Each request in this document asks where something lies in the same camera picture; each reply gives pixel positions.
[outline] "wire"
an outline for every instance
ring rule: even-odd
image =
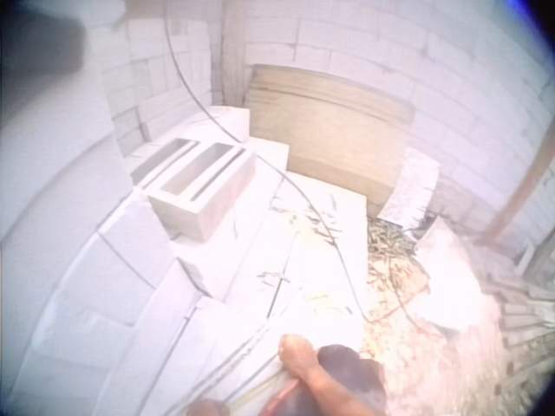
[[[205,108],[205,106],[202,104],[202,102],[200,102],[200,100],[197,98],[197,96],[195,95],[195,93],[193,92],[193,90],[191,89],[191,87],[189,86],[189,83],[186,81],[185,76],[183,76],[183,73],[181,72],[181,68],[179,63],[177,62],[177,57],[175,56],[175,50],[173,49],[173,45],[172,45],[172,38],[170,36],[169,33],[169,28],[168,28],[168,24],[167,24],[167,20],[168,20],[168,16],[167,16],[167,2],[168,0],[164,0],[163,2],[163,7],[164,7],[164,30],[166,33],[166,41],[167,41],[167,45],[168,48],[170,50],[170,55],[172,57],[172,61],[173,61],[173,65],[178,73],[178,77],[181,80],[181,83],[183,84],[183,86],[185,87],[185,89],[187,90],[187,93],[189,93],[189,95],[191,95],[191,98],[193,98],[193,101],[195,102],[195,104],[199,107],[200,111],[202,111],[206,117],[208,117],[208,119],[210,119],[216,126],[218,126],[218,128],[225,133],[230,139],[232,139],[233,141],[236,141],[237,143],[242,144],[241,140],[239,140],[237,137],[235,137],[232,133],[230,133],[225,127],[223,127],[215,118],[214,116],[212,116],[210,114],[210,112]],[[329,228],[329,226],[326,224],[326,222],[323,220],[322,215],[320,214],[320,212],[316,209],[316,207],[314,206],[314,204],[312,204],[312,202],[310,201],[309,197],[303,192],[303,190],[291,179],[289,178],[285,173],[281,172],[279,169],[277,169],[274,165],[272,165],[270,162],[268,162],[266,159],[264,159],[262,156],[260,156],[259,154],[257,154],[257,158],[260,159],[263,163],[265,163],[268,167],[270,167],[270,169],[272,169],[274,172],[276,172],[278,175],[280,175],[283,179],[285,179],[286,182],[288,182],[302,197],[303,199],[306,200],[306,202],[308,202],[309,207],[314,211],[314,213],[318,216],[318,219],[320,220],[320,222],[322,223],[323,227],[326,229],[326,232],[328,233],[328,235],[330,236],[331,242],[333,244],[333,246],[336,248],[337,251],[337,255],[339,256],[339,259],[341,261],[341,264],[343,266],[343,270],[345,271],[345,276],[347,277],[347,281],[349,283],[349,287],[350,287],[350,291],[352,292],[352,295],[355,299],[355,303],[356,306],[358,307],[359,312],[361,313],[362,318],[364,318],[364,320],[367,323],[372,323],[368,317],[366,316],[366,313],[364,312],[361,303],[358,300],[358,296],[356,295],[356,290],[355,290],[355,286],[353,285],[353,282],[351,280],[349,271],[347,269],[347,264],[345,263],[345,260],[343,258],[343,255],[341,253],[341,250],[339,249],[339,246],[337,245],[337,241],[336,239],[333,237],[333,234],[331,233],[331,230]]]

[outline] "cinder block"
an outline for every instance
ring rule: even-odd
[[[153,96],[153,86],[150,83],[150,73],[148,72],[148,61],[133,62],[133,83],[135,98],[141,102]]]
[[[135,226],[139,229],[145,225]],[[149,284],[97,234],[87,242],[62,278],[63,290],[73,300],[128,326],[135,324],[147,305],[153,293]]]
[[[295,43],[298,19],[265,17],[248,19],[245,41],[250,43]]]
[[[470,72],[471,56],[434,34],[430,34],[429,37],[428,53],[432,58],[451,68],[459,75],[466,77]]]
[[[114,117],[114,137],[119,139],[139,127],[139,118],[134,108]]]
[[[153,94],[162,94],[166,91],[166,70],[164,69],[164,57],[158,56],[148,60],[148,73],[150,74],[150,85]]]
[[[117,22],[126,12],[124,0],[94,0],[88,2],[89,27],[108,26]]]
[[[154,287],[160,284],[174,255],[166,232],[140,189],[135,188],[99,232],[146,282]]]
[[[185,88],[177,88],[158,94],[139,104],[137,107],[139,120],[141,123],[145,123],[189,100],[191,100],[191,97]]]
[[[251,110],[248,108],[217,107],[207,109],[216,121],[236,139],[245,143],[249,140]],[[180,136],[201,141],[219,141],[228,144],[236,142],[224,133],[204,113],[196,113],[180,127]]]
[[[107,369],[60,361],[30,350],[25,355],[14,393],[49,398],[96,398],[108,375]]]
[[[5,388],[13,385],[32,332],[62,274],[131,186],[117,145],[104,140],[49,185],[3,240]]]
[[[130,88],[134,84],[133,71],[131,65],[109,69],[102,73],[104,90],[107,95]]]
[[[97,414],[136,415],[200,293],[174,262],[134,331],[134,342],[99,398]]]
[[[142,137],[142,132],[140,129],[135,128],[126,135],[120,137],[118,140],[118,147],[120,148],[121,155],[125,158],[129,154],[133,153],[140,146],[144,144],[144,139]]]
[[[312,71],[327,72],[330,65],[330,51],[297,45],[295,50],[296,67]]]
[[[135,92],[132,88],[122,89],[108,96],[108,106],[112,117],[119,115],[137,105]]]
[[[390,13],[380,13],[379,33],[386,39],[420,49],[426,45],[428,33],[416,24]]]
[[[127,33],[131,41],[148,38],[163,39],[166,36],[164,20],[161,18],[129,19]]]
[[[407,76],[385,71],[371,62],[336,51],[331,53],[329,72],[404,100],[408,100],[415,91],[415,82]]]
[[[457,166],[453,181],[482,198],[495,210],[500,210],[508,200],[497,188],[487,183],[483,177],[466,166]]]
[[[413,104],[463,134],[468,133],[475,122],[474,115],[457,102],[422,85],[416,85]]]
[[[291,65],[295,49],[291,45],[281,43],[250,43],[245,48],[245,63],[254,65]]]
[[[487,154],[470,143],[466,137],[460,136],[451,130],[441,141],[440,147],[477,173],[483,173],[488,167],[489,158]]]
[[[131,329],[98,315],[64,292],[42,313],[32,339],[39,354],[83,366],[111,368],[131,341]]]
[[[147,194],[164,225],[205,242],[251,181],[255,155],[224,143],[201,143],[173,163]]]

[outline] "white block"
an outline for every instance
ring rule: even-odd
[[[166,35],[164,20],[161,18],[129,19],[127,33],[131,41],[148,38],[163,39]]]
[[[102,82],[107,95],[130,88],[134,85],[131,65],[109,69],[102,73]]]
[[[104,140],[45,189],[3,241],[6,387],[15,381],[32,331],[63,272],[131,186],[117,145]]]
[[[54,360],[30,350],[14,393],[48,398],[96,398],[108,376],[104,368]]]
[[[57,174],[113,129],[90,59],[28,99],[2,128],[0,239]]]
[[[42,313],[31,345],[37,353],[50,358],[111,368],[119,362],[130,340],[129,327],[98,315],[70,295],[58,292]]]
[[[462,185],[474,195],[482,198],[495,210],[500,210],[507,200],[494,186],[483,177],[466,166],[457,166],[453,173],[453,181]]]
[[[251,110],[237,107],[211,106],[210,115],[236,139],[245,143],[250,138]],[[204,113],[196,113],[180,127],[180,136],[194,140],[213,140],[234,144],[235,141],[224,133]]]
[[[199,298],[175,262],[138,322],[134,342],[104,389],[97,414],[138,414]]]
[[[108,106],[112,117],[119,115],[137,105],[135,92],[132,88],[122,89],[121,91],[108,95]]]
[[[191,97],[185,88],[177,88],[158,94],[139,104],[137,107],[139,120],[141,123],[145,123],[189,100],[191,100]]]
[[[467,76],[472,65],[472,58],[462,49],[445,42],[434,34],[430,34],[428,53],[438,62],[451,68],[457,74]]]
[[[297,45],[293,65],[302,69],[325,73],[330,65],[330,51]]]
[[[166,227],[205,242],[251,181],[254,161],[249,149],[201,143],[166,169],[147,194]]]
[[[409,99],[415,90],[415,82],[406,75],[386,71],[371,62],[336,51],[331,53],[329,72],[404,100]]]
[[[166,232],[140,189],[135,188],[99,232],[145,281],[154,287],[160,284],[174,255]]]
[[[161,94],[166,91],[166,70],[164,69],[164,57],[158,56],[148,60],[148,73],[150,74],[150,85],[153,94]]]
[[[549,74],[517,43],[506,36],[501,45],[501,54],[516,68],[538,93],[549,80]]]
[[[141,124],[140,128],[143,137],[146,141],[156,140],[163,133],[177,126],[191,114],[194,114],[197,108],[197,105],[193,101],[188,101],[151,119],[147,123]]]
[[[378,31],[379,12],[367,2],[339,2],[331,21],[353,29],[376,34]]]
[[[141,102],[152,97],[153,86],[150,82],[148,61],[133,62],[131,69],[133,70],[134,92],[137,101]]]
[[[260,17],[248,19],[245,41],[249,43],[295,43],[298,19],[282,17]]]
[[[415,112],[410,132],[433,145],[439,145],[447,136],[447,128],[442,123],[420,111]]]
[[[254,65],[290,65],[293,62],[295,49],[291,45],[280,43],[250,43],[245,48],[245,63]]]
[[[380,13],[379,33],[386,39],[415,49],[423,48],[428,36],[420,26],[389,13]]]
[[[440,142],[440,148],[477,173],[483,173],[488,168],[490,159],[487,154],[452,130]]]
[[[493,74],[478,61],[473,61],[468,73],[468,82],[487,94],[493,85]]]
[[[468,133],[475,121],[474,115],[455,101],[422,85],[416,85],[413,104],[460,133]]]
[[[129,42],[129,53],[133,61],[160,57],[169,52],[166,39],[148,37]]]
[[[97,28],[89,31],[95,59],[103,70],[117,68],[131,62],[125,27],[118,30]]]
[[[139,127],[139,118],[134,108],[114,117],[114,137],[117,140],[137,127]]]
[[[142,137],[142,132],[140,129],[136,128],[131,130],[131,132],[120,137],[118,140],[118,147],[121,150],[121,155],[125,158],[129,154],[133,153],[145,142]]]
[[[126,5],[124,0],[94,0],[88,2],[90,7],[88,26],[108,26],[117,22],[125,15]]]
[[[170,55],[164,56],[164,71],[166,72],[166,87],[168,90],[181,87],[181,80]]]
[[[136,224],[137,229],[143,226]],[[63,290],[72,299],[128,326],[139,319],[153,293],[149,283],[125,264],[98,234],[87,242],[62,280]]]

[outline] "plywood sheet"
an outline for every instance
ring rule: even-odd
[[[391,195],[413,109],[340,78],[255,66],[245,105],[251,134],[290,145],[288,169],[365,195],[370,214]]]

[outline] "wooden beam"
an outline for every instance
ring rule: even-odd
[[[528,169],[526,176],[522,179],[519,188],[511,196],[505,208],[487,226],[478,240],[478,244],[488,245],[495,243],[496,238],[513,221],[514,217],[530,198],[544,173],[549,169],[553,158],[555,158],[555,120],[552,120],[545,134],[544,141],[536,154],[536,158],[530,169]]]

